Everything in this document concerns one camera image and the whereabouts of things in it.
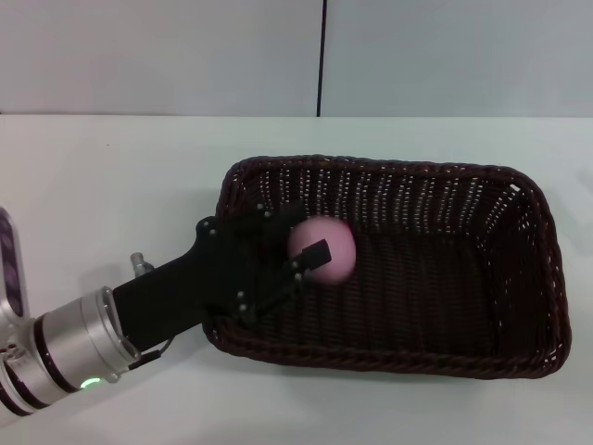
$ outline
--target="metal cylinder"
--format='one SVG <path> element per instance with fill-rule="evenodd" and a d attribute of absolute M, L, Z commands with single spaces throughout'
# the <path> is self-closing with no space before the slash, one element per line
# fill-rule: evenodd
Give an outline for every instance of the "metal cylinder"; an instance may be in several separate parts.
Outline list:
<path fill-rule="evenodd" d="M 0 402 L 0 426 L 37 412 L 12 385 L 5 366 L 0 366 Z"/>
<path fill-rule="evenodd" d="M 89 382 L 117 382 L 139 358 L 121 333 L 107 287 L 30 320 L 0 350 L 0 426 Z"/>
<path fill-rule="evenodd" d="M 89 378 L 114 383 L 139 352 L 121 335 L 111 290 L 107 287 L 47 313 L 36 323 L 37 348 L 49 374 L 67 392 Z"/>

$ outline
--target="pink ball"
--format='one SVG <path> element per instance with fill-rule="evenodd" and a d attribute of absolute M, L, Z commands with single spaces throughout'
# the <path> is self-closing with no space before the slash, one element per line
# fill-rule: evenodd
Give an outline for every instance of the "pink ball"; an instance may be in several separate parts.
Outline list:
<path fill-rule="evenodd" d="M 296 226 L 288 237 L 288 253 L 291 258 L 303 248 L 325 239 L 332 260 L 311 272 L 310 277 L 320 283 L 335 285 L 346 280 L 356 264 L 356 244 L 350 227 L 328 216 L 315 216 Z"/>

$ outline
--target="white wall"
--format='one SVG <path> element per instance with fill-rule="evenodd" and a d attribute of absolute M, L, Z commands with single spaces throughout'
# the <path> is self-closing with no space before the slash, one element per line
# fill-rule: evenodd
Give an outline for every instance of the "white wall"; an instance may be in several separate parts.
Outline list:
<path fill-rule="evenodd" d="M 0 112 L 313 116 L 319 0 L 0 0 Z"/>
<path fill-rule="evenodd" d="M 328 0 L 324 116 L 593 116 L 591 0 Z M 313 116 L 322 0 L 0 0 L 0 112 Z"/>
<path fill-rule="evenodd" d="M 322 114 L 593 116 L 591 0 L 329 0 Z"/>

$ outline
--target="green indicator light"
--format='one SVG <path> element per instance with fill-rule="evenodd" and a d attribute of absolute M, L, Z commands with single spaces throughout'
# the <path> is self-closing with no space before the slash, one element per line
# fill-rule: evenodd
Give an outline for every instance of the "green indicator light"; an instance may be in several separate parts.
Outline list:
<path fill-rule="evenodd" d="M 96 378 L 96 377 L 89 378 L 88 380 L 85 380 L 84 382 L 82 382 L 81 389 L 85 389 L 87 387 L 90 387 L 91 385 L 95 385 L 100 382 L 101 382 L 100 378 Z"/>

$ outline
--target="dark brown wicker basket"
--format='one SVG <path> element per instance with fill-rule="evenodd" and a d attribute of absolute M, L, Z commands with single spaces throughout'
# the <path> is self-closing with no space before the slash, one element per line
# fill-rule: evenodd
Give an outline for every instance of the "dark brown wicker basket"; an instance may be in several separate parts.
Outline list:
<path fill-rule="evenodd" d="M 347 221 L 357 267 L 253 330 L 220 318 L 234 355 L 357 371 L 538 378 L 571 347 L 561 253 L 539 188 L 508 168 L 307 156 L 233 166 L 221 217 L 301 200 Z"/>

